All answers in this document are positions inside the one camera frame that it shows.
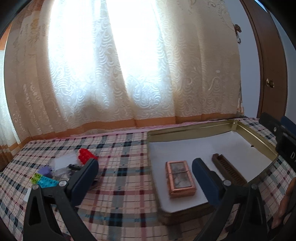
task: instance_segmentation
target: copper box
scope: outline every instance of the copper box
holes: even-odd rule
[[[168,161],[165,163],[170,198],[193,196],[196,187],[187,161]]]

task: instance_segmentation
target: white lace curtain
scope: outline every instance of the white lace curtain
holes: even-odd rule
[[[33,0],[13,21],[4,68],[22,143],[237,113],[222,0]]]
[[[12,124],[4,90],[4,50],[0,50],[0,169],[5,167],[19,150],[20,140]]]

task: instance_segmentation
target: metal tray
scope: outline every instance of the metal tray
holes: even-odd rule
[[[270,144],[267,140],[265,140],[262,136],[260,136],[250,127],[244,125],[238,120],[222,120],[222,121],[214,121],[206,124],[196,124],[191,126],[181,126],[181,127],[174,127],[169,129],[149,131],[147,133],[147,148],[148,148],[147,154],[148,154],[149,165],[151,167],[153,165],[153,161],[151,161],[150,159],[151,148],[149,147],[150,143],[152,142],[170,142],[170,141],[197,139],[197,138],[211,137],[211,136],[219,135],[222,133],[227,133],[230,131],[234,131],[238,133],[252,147],[257,149],[260,153],[262,153],[264,156],[266,156],[270,160],[270,163],[261,172],[261,173],[265,173],[265,170],[267,170],[272,165],[272,162],[276,159],[276,157],[278,156],[278,153],[276,152],[272,144]],[[209,203],[207,202],[194,207],[176,211],[176,212],[168,212],[164,210],[164,208],[162,208],[160,203],[159,194],[157,193],[157,188],[155,185],[156,179],[152,169],[153,168],[151,168],[152,183],[153,183],[153,189],[156,197],[158,219],[160,222],[162,222],[165,225],[174,225],[174,224],[186,222],[191,219],[195,219],[195,218],[207,215],[214,211],[214,207],[209,205]],[[258,182],[258,178],[260,175],[261,174],[254,177],[252,180],[249,180],[248,183]]]

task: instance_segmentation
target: blue lego brick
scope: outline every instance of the blue lego brick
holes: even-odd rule
[[[55,187],[56,185],[59,184],[59,182],[51,178],[41,176],[37,184],[42,188],[49,188],[49,187]]]

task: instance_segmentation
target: purple toy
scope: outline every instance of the purple toy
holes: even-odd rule
[[[37,173],[44,175],[46,177],[52,178],[52,171],[51,171],[50,167],[47,167],[47,166],[42,167],[40,170],[38,170]]]

